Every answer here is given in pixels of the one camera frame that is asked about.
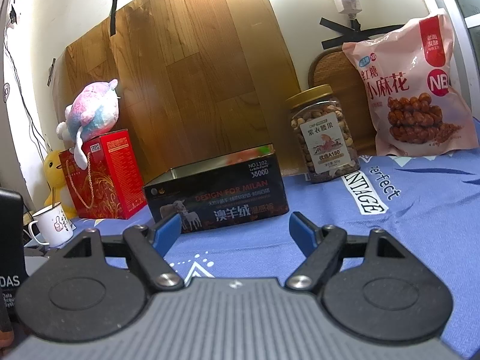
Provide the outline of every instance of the cardboard box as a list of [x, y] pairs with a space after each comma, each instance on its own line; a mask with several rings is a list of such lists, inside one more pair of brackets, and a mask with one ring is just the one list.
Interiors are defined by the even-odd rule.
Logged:
[[128, 219], [145, 206], [142, 176], [127, 130], [83, 143], [89, 168], [78, 168], [69, 150], [59, 154], [71, 199], [80, 218]]
[[170, 169], [143, 189], [154, 220], [178, 212], [182, 233], [289, 211], [272, 145]]

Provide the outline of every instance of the black tin box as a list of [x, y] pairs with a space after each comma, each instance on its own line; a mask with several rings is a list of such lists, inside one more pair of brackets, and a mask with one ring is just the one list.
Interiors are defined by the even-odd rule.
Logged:
[[178, 212], [182, 233], [289, 211], [271, 144], [170, 169], [143, 190], [154, 220]]

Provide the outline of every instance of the jar of nuts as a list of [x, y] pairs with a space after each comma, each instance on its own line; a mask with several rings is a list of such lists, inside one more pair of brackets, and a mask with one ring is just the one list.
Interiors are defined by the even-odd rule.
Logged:
[[286, 103], [312, 183], [360, 169], [349, 126], [330, 85], [303, 91]]

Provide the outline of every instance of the white mug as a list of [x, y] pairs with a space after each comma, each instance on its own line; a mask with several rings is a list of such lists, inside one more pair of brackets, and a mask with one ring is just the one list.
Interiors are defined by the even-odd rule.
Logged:
[[[55, 203], [53, 206], [49, 205], [42, 208], [40, 211], [35, 212], [32, 217], [34, 221], [28, 224], [28, 232], [40, 245], [49, 245], [51, 248], [54, 248], [67, 242], [74, 236], [71, 223], [65, 216], [60, 202]], [[40, 242], [33, 234], [32, 226], [35, 223], [40, 234], [47, 242]]]

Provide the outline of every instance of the pink snack bag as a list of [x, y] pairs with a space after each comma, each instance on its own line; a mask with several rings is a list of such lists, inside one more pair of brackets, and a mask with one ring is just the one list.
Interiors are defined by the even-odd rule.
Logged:
[[453, 42], [450, 19], [439, 9], [381, 38], [343, 45], [365, 84], [378, 155], [478, 147], [471, 111], [449, 86]]

